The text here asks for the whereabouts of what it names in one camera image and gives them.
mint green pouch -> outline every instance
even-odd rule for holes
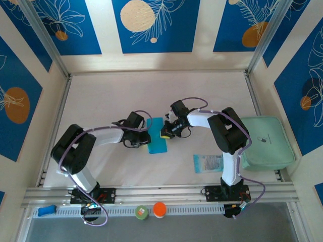
[[[252,145],[241,157],[244,169],[279,170],[295,162],[295,155],[278,118],[257,116],[241,120],[252,139]]]

green bag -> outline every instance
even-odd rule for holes
[[[278,118],[257,116],[241,120],[252,139],[252,145],[241,157],[244,169],[279,170],[295,162],[295,155]]]

plastic lid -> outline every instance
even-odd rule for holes
[[[145,206],[142,206],[142,205],[140,205],[140,206],[138,206],[136,208],[136,212],[135,213],[136,213],[136,217],[138,219],[141,219],[141,220],[147,218],[148,217],[148,214],[149,214],[148,209]]]
[[[158,202],[153,206],[153,213],[156,216],[163,217],[166,214],[166,205],[165,203]]]

orange cup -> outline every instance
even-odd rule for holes
[[[162,202],[158,202],[153,206],[153,213],[157,218],[163,218],[166,214],[166,210],[166,205]]]

wall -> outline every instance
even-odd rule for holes
[[[278,2],[32,1],[72,73],[246,69]],[[32,50],[43,52],[26,36],[19,7],[9,0],[0,6]],[[41,61],[48,66],[47,56]]]
[[[35,112],[30,117],[32,120],[29,128],[27,128],[28,132],[26,137],[23,137],[24,142],[18,159],[12,160],[0,155],[0,191],[5,192],[0,210],[0,240],[9,241],[20,222],[20,205],[26,188],[35,186],[65,80],[55,64],[47,72],[2,8],[0,8],[0,22],[0,37],[42,87]],[[19,70],[17,69],[16,73],[12,72],[13,78],[10,80],[4,80],[3,70],[1,70],[0,84],[16,81],[15,78],[19,78]],[[0,119],[1,128],[4,128],[5,122],[6,120]],[[0,145],[3,147],[7,144],[2,141]]]
[[[277,55],[270,63],[269,67],[267,68],[265,62],[262,60],[251,76],[255,82],[255,87],[263,114],[274,115],[281,119],[292,148],[295,152],[297,161],[295,165],[288,167],[288,172],[292,178],[292,181],[294,182],[297,194],[315,241],[321,241],[321,238],[323,237],[323,231],[321,229],[323,207],[319,202],[317,193],[314,189],[315,184],[323,182],[323,163],[321,162],[323,147],[321,146],[302,156],[301,150],[296,142],[294,132],[289,123],[288,116],[285,113],[281,99],[274,86],[274,82],[279,78],[298,49],[302,46],[310,33],[322,19],[322,13],[323,4],[321,1],[311,0],[303,14],[300,16],[295,27],[287,37],[286,41],[279,49]],[[295,76],[297,77],[299,74],[299,67],[294,67],[294,70]],[[294,76],[286,78],[286,82],[290,81],[296,85],[296,82],[299,80]],[[294,92],[291,89],[292,87],[286,87],[286,94],[299,95],[297,92]],[[296,98],[295,108],[300,108],[300,100],[301,98]],[[320,137],[321,136],[313,136],[309,142],[313,142],[313,140],[318,142]]]

